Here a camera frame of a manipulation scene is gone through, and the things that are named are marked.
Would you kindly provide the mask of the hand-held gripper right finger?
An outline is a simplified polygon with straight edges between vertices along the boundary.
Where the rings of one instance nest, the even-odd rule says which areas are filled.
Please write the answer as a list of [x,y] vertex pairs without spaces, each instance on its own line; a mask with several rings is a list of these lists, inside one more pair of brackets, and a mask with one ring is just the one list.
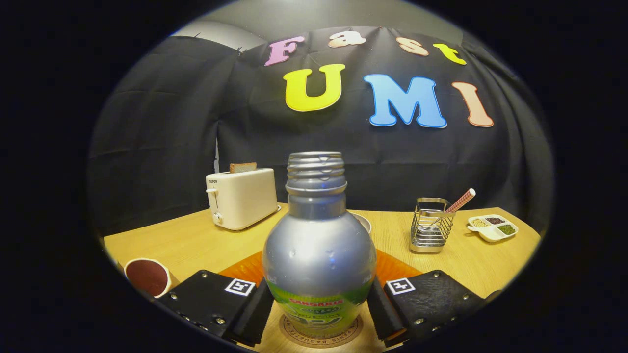
[[500,294],[496,290],[480,297],[442,270],[422,273],[378,250],[367,305],[377,338],[392,347],[407,340],[424,342],[468,319]]

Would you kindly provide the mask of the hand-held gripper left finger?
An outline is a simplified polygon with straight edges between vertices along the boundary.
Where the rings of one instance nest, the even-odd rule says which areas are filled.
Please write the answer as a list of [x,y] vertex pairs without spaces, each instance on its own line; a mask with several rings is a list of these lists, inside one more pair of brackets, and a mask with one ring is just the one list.
[[219,273],[198,270],[156,302],[201,331],[254,347],[261,343],[274,299],[259,251]]

